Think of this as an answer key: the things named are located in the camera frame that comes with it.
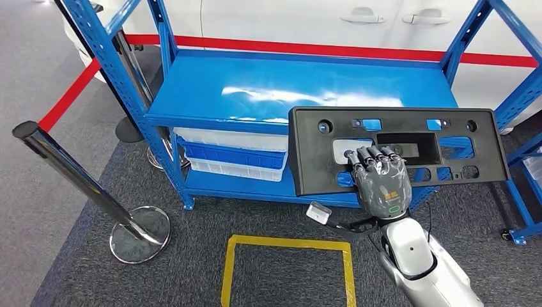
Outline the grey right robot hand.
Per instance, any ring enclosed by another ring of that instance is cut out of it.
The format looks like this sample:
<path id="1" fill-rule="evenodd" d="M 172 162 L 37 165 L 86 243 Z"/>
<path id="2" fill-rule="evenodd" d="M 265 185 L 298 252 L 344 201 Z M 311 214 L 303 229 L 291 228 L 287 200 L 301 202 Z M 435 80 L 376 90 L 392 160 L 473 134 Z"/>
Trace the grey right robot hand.
<path id="1" fill-rule="evenodd" d="M 352 166 L 362 208 L 379 219 L 397 219 L 407 214 L 412 201 L 412 186 L 405 160 L 390 147 L 362 146 L 346 150 Z"/>

